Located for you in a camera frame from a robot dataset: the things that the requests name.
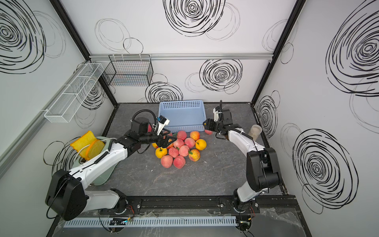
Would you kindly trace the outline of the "frosted plastic cup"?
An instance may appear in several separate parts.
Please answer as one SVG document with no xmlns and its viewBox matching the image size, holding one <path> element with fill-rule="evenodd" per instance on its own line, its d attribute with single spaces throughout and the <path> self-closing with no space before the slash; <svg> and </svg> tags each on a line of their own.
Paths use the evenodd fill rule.
<svg viewBox="0 0 379 237">
<path fill-rule="evenodd" d="M 257 139 L 261 135 L 262 131 L 263 131 L 262 127 L 255 124 L 250 128 L 248 135 L 251 136 L 254 141 L 257 141 Z"/>
</svg>

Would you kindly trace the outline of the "mint green toaster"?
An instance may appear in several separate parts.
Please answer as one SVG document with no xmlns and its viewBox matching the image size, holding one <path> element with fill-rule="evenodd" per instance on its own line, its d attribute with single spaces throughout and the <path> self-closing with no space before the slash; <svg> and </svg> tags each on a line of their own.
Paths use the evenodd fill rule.
<svg viewBox="0 0 379 237">
<path fill-rule="evenodd" d="M 90 163 L 85 164 L 85 162 L 81 162 L 82 159 L 83 158 L 79 158 L 79 154 L 77 154 L 70 170 L 82 169 L 83 171 L 88 171 L 85 176 L 88 181 L 88 186 L 100 186 L 105 184 L 118 164 L 106 161 L 106 158 L 103 158 L 97 164 L 93 163 L 91 167 L 84 169 L 86 166 L 89 166 Z"/>
</svg>

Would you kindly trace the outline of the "orange peach top right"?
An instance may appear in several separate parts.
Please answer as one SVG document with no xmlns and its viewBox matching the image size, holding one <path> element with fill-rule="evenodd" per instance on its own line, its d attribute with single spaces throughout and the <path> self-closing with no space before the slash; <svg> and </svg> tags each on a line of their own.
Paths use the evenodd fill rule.
<svg viewBox="0 0 379 237">
<path fill-rule="evenodd" d="M 192 138 L 194 141 L 197 141 L 200 139 L 200 133 L 199 131 L 192 131 L 190 133 L 190 138 Z"/>
</svg>

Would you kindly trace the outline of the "pink peach bottom left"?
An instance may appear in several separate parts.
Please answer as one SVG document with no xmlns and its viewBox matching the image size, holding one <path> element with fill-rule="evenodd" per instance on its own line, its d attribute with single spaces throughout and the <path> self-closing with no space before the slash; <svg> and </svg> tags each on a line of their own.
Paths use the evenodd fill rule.
<svg viewBox="0 0 379 237">
<path fill-rule="evenodd" d="M 164 168 L 170 168 L 173 164 L 173 158 L 170 155 L 165 155 L 161 158 L 161 165 Z"/>
</svg>

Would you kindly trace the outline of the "yellow toast slice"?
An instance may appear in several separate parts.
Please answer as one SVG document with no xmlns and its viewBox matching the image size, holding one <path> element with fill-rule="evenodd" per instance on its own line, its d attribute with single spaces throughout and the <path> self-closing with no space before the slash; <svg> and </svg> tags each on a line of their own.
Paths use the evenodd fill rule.
<svg viewBox="0 0 379 237">
<path fill-rule="evenodd" d="M 103 148 L 105 147 L 105 143 L 101 140 L 95 140 L 93 141 L 87 148 L 86 152 L 85 152 L 85 156 L 84 156 L 84 159 L 86 161 L 89 161 L 91 160 L 92 158 L 96 157 L 97 155 L 99 155 Z"/>
<path fill-rule="evenodd" d="M 88 131 L 85 135 L 74 141 L 70 146 L 79 153 L 82 158 L 86 158 L 86 148 L 85 146 L 90 145 L 97 138 L 94 136 L 92 131 Z"/>
</svg>

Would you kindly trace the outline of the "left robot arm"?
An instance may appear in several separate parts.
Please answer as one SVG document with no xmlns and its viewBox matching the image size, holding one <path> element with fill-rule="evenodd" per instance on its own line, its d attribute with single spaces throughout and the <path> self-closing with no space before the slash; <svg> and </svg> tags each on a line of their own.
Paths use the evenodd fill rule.
<svg viewBox="0 0 379 237">
<path fill-rule="evenodd" d="M 109 209 L 117 215 L 128 209 L 127 196 L 117 189 L 107 191 L 87 191 L 105 171 L 138 151 L 143 144 L 156 143 L 166 148 L 173 143 L 169 131 L 163 133 L 169 119 L 160 116 L 155 119 L 152 132 L 148 132 L 149 120 L 133 117 L 131 129 L 122 137 L 111 142 L 107 149 L 90 161 L 69 171 L 55 172 L 47 192 L 45 203 L 65 221 L 91 210 Z"/>
</svg>

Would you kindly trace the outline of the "light blue plastic basket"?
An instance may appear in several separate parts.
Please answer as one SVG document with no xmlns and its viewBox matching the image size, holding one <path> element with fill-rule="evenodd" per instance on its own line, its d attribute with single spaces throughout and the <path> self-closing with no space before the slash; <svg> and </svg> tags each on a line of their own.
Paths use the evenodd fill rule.
<svg viewBox="0 0 379 237">
<path fill-rule="evenodd" d="M 203 122 L 206 120 L 206 113 L 202 100 L 160 102 L 159 116 L 169 120 L 169 124 L 164 128 L 173 133 L 180 130 L 204 131 Z"/>
</svg>

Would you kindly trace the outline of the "pink peach bottom right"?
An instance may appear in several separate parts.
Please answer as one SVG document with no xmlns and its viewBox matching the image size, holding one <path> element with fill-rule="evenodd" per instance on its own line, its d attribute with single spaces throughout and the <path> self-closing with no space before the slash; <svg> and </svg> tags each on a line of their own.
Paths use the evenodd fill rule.
<svg viewBox="0 0 379 237">
<path fill-rule="evenodd" d="M 183 156 L 177 156 L 174 161 L 173 161 L 173 165 L 177 168 L 177 169 L 182 169 L 186 164 L 186 160 Z"/>
</svg>

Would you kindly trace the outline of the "pink peach lower centre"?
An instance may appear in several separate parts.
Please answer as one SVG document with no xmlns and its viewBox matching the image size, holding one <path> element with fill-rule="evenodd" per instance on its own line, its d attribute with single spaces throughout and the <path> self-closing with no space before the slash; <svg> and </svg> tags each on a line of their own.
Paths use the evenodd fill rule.
<svg viewBox="0 0 379 237">
<path fill-rule="evenodd" d="M 168 154 L 172 157 L 172 158 L 176 158 L 179 156 L 179 150 L 175 147 L 171 147 L 169 150 L 168 150 Z"/>
</svg>

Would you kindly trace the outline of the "yellow toast slice rear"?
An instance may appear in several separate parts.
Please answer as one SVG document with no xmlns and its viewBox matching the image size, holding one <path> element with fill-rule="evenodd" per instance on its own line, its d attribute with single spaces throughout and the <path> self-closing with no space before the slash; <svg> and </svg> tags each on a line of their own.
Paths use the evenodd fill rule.
<svg viewBox="0 0 379 237">
<path fill-rule="evenodd" d="M 92 131 L 88 131 L 85 135 L 74 141 L 70 146 L 79 153 L 82 158 L 86 158 L 86 148 L 85 146 L 90 145 L 97 138 L 94 136 Z"/>
</svg>

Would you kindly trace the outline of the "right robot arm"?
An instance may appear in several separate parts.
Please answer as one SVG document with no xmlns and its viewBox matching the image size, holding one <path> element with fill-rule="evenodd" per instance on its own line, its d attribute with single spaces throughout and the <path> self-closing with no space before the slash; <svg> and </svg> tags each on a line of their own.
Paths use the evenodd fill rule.
<svg viewBox="0 0 379 237">
<path fill-rule="evenodd" d="M 233 122 L 229 109 L 219 105 L 213 109 L 213 118 L 203 125 L 235 144 L 246 156 L 246 182 L 234 191 L 234 209 L 244 212 L 251 201 L 282 184 L 281 170 L 275 149 L 258 144 L 242 127 Z"/>
</svg>

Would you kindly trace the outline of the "yellow toast slice front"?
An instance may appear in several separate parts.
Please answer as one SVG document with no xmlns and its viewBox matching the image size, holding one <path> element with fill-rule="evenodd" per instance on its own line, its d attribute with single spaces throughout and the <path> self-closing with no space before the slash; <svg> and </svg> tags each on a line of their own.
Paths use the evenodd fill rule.
<svg viewBox="0 0 379 237">
<path fill-rule="evenodd" d="M 99 155 L 103 148 L 105 147 L 105 143 L 101 140 L 95 140 L 93 141 L 87 148 L 86 152 L 85 152 L 85 156 L 84 156 L 84 159 L 86 161 L 89 161 L 91 160 L 92 158 L 96 157 L 97 155 Z"/>
</svg>

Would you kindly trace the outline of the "pink peach top middle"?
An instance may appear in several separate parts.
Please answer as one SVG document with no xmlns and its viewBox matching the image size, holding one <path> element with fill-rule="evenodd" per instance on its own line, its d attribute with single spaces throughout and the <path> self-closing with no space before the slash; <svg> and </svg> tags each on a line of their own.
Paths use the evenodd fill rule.
<svg viewBox="0 0 379 237">
<path fill-rule="evenodd" d="M 177 132 L 176 137 L 184 141 L 187 138 L 187 133 L 183 130 L 180 130 Z"/>
</svg>

